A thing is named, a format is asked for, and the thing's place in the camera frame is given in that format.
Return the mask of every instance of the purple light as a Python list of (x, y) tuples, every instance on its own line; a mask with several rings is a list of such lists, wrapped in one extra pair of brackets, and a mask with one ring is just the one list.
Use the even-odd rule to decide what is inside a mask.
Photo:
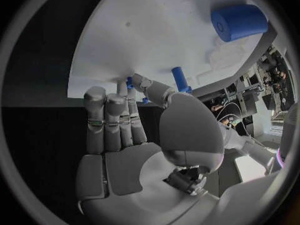
[(285, 163), (283, 162), (281, 156), (280, 156), (280, 149), (278, 148), (277, 152), (276, 152), (276, 158), (277, 158), (277, 161), (280, 165), (280, 167), (284, 167), (285, 166)]

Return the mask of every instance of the white tabletop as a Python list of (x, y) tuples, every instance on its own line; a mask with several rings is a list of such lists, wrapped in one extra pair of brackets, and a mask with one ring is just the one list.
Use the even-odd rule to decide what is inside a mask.
[(90, 16), (73, 56), (68, 97), (91, 86), (116, 92), (116, 81), (139, 73), (176, 86), (182, 67), (192, 89), (232, 76), (261, 38), (222, 42), (211, 10), (251, 0), (102, 0)]

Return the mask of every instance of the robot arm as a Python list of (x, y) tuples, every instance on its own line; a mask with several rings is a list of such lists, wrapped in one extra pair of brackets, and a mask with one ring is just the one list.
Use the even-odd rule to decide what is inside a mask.
[(237, 131), (219, 123), (225, 149), (236, 149), (241, 155), (249, 155), (266, 169), (266, 174), (272, 170), (275, 155), (261, 146), (250, 136), (240, 136)]

